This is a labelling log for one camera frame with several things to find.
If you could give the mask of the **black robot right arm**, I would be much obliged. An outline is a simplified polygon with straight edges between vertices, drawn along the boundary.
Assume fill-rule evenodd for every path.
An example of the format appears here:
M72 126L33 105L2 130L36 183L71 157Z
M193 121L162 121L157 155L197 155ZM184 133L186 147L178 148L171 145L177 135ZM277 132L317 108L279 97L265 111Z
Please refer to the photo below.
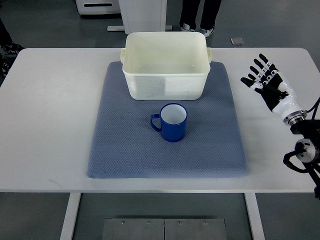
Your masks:
M294 150L285 154L283 163L290 169L309 174L315 183L315 198L320 198L320 121L315 119L320 101L309 110L299 110L284 118L294 135L303 135Z

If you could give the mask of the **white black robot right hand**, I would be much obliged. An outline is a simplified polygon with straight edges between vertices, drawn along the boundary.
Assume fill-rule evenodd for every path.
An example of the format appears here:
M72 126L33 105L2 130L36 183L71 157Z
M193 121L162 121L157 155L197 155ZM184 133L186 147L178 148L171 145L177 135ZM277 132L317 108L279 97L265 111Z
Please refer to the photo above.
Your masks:
M278 114L286 125L292 126L306 119L307 111L297 102L297 95L286 77L263 54L254 59L252 73L240 81L260 94L268 109Z

